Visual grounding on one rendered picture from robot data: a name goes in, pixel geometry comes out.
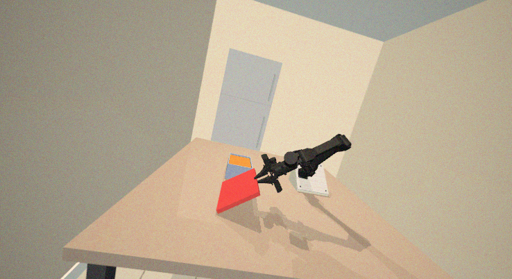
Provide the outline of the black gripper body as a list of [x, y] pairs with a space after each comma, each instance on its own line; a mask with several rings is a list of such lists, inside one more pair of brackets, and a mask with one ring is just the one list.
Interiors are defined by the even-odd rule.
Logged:
[[[272, 183], [275, 185], [275, 188], [277, 190], [277, 192], [281, 192], [282, 191], [282, 187], [278, 181], [278, 177], [281, 176], [281, 175], [286, 175], [288, 173], [287, 171], [287, 168], [285, 167], [284, 163], [283, 162], [278, 162], [278, 164], [275, 164], [275, 165], [270, 165], [271, 162], [267, 156], [267, 154], [263, 154], [261, 155], [263, 161], [264, 161], [264, 164], [265, 164], [265, 168], [267, 170], [267, 172], [270, 172], [270, 179], [272, 181]], [[273, 171], [271, 171], [271, 169]], [[274, 176], [273, 176], [274, 174]]]

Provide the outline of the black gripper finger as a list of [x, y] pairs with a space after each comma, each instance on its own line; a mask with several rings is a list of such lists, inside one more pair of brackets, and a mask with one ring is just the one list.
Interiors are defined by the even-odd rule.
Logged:
[[267, 174], [268, 174], [268, 172], [267, 172], [267, 170], [266, 170], [266, 168], [264, 166], [263, 169], [254, 177], [254, 179], [260, 178], [260, 177], [265, 176]]
[[267, 177], [263, 178], [263, 179], [258, 180], [257, 182], [258, 183], [268, 183], [268, 184], [272, 184], [273, 185], [269, 175]]

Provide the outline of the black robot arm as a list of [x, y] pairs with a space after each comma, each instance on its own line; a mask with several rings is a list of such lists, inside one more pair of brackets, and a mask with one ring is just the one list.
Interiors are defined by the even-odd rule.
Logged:
[[331, 140], [322, 143], [312, 149], [305, 148], [297, 151], [290, 151], [284, 155], [284, 165], [287, 171], [293, 171], [298, 168], [298, 177], [308, 179], [312, 177], [318, 169], [319, 164], [327, 160], [336, 152], [347, 151], [351, 148], [351, 143], [345, 135], [337, 134]]

